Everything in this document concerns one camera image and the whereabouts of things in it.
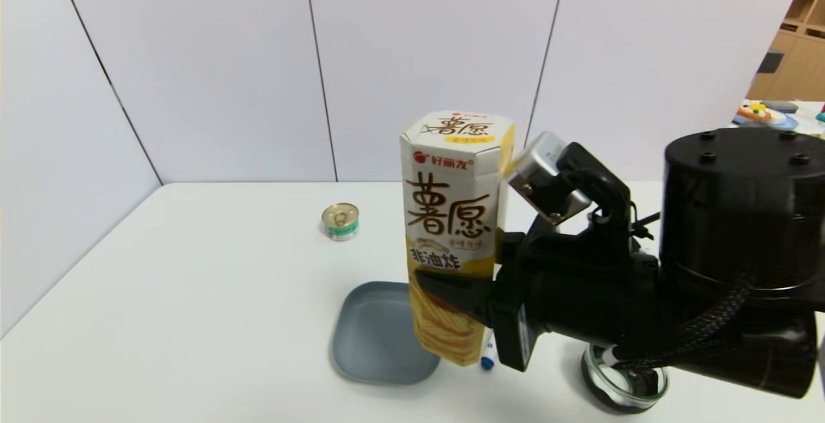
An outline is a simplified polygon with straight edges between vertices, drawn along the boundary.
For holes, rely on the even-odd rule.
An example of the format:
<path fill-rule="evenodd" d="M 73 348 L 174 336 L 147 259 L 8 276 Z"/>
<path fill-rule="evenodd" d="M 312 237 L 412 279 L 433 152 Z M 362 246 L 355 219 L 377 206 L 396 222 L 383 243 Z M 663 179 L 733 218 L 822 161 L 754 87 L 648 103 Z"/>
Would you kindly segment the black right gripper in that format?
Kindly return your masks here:
<path fill-rule="evenodd" d="M 507 233 L 496 261 L 497 278 L 416 270 L 415 279 L 443 308 L 494 329 L 508 367 L 525 371 L 545 333 L 613 346 L 657 326 L 658 261 L 627 238 L 613 247 L 587 232 Z"/>

